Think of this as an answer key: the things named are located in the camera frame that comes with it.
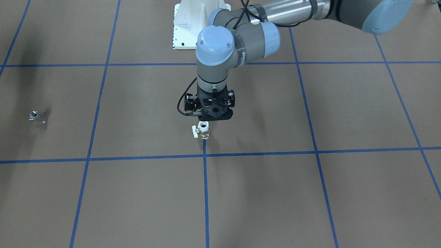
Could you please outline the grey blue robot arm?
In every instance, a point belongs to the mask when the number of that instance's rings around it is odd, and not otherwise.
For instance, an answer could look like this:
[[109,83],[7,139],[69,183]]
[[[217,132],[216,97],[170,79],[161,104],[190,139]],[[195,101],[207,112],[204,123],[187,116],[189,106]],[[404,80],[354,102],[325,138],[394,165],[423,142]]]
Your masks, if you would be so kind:
[[227,88],[230,69],[266,58],[281,44],[280,28],[310,20],[331,19],[365,33],[380,35],[395,28],[411,8],[411,0],[273,0],[237,10],[216,9],[198,34],[195,54],[196,94],[187,90],[178,100],[183,116],[200,121],[228,120],[236,96]]

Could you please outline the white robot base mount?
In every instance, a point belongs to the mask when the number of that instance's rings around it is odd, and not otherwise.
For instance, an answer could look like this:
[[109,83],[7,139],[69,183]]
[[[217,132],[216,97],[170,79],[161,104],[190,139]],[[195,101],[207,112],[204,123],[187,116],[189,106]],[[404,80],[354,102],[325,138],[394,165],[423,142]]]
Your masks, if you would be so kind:
[[181,0],[174,6],[173,49],[196,49],[199,33],[216,9],[231,10],[223,0]]

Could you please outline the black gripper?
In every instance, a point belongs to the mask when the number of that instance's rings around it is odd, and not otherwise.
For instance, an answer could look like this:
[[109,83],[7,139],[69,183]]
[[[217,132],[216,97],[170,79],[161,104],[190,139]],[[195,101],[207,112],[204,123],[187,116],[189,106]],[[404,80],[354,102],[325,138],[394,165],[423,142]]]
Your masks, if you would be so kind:
[[236,96],[227,87],[219,92],[208,93],[197,87],[197,94],[185,93],[185,115],[196,116],[200,121],[229,120],[233,116]]

